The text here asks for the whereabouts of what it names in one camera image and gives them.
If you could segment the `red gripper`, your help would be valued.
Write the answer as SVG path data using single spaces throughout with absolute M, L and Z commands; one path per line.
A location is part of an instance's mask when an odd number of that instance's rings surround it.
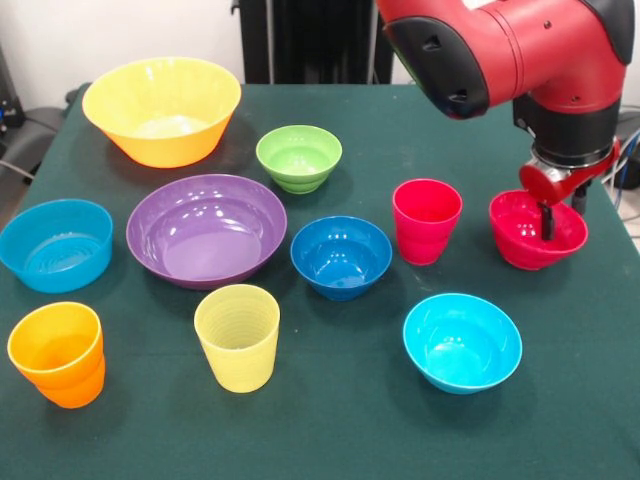
M 542 240 L 554 237 L 553 210 L 548 205 L 556 205 L 573 195 L 573 209 L 585 210 L 588 186 L 612 167 L 619 156 L 618 139 L 613 140 L 608 150 L 597 152 L 591 163 L 579 166 L 555 163 L 531 148 L 531 159 L 520 168 L 519 179 L 524 190 L 539 202 Z

